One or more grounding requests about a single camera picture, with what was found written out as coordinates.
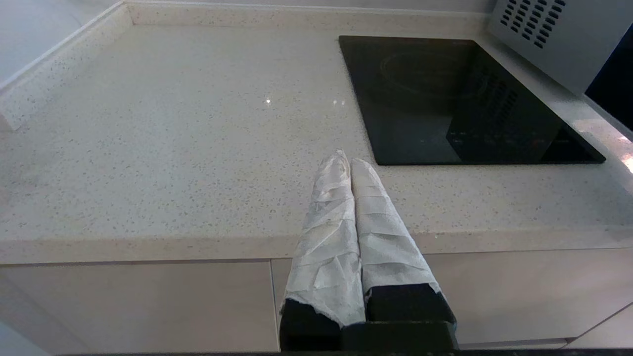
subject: backsplash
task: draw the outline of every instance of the backsplash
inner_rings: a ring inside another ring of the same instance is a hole
[[[497,0],[202,0],[198,2],[491,13]]]

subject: kitchen countertop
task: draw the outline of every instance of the kitchen countertop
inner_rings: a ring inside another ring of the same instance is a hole
[[[373,162],[341,34],[369,33],[133,26],[0,133],[0,264],[292,256],[320,160]],[[463,38],[607,162],[377,167],[422,252],[633,247],[633,144],[496,40]]]

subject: microwave vent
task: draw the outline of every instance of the microwave vent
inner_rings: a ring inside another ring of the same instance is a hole
[[[506,4],[499,22],[541,49],[545,48],[566,5],[565,0],[501,1]]]

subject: cabinet drawer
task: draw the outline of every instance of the cabinet drawer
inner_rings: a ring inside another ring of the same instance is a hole
[[[427,255],[461,343],[572,338],[633,300],[633,250]]]
[[[96,353],[278,350],[268,262],[0,273]]]

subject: wall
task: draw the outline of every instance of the wall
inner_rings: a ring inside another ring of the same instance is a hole
[[[0,347],[3,355],[48,356],[48,353],[33,345],[22,335],[0,322]]]
[[[0,83],[117,0],[0,0]]]

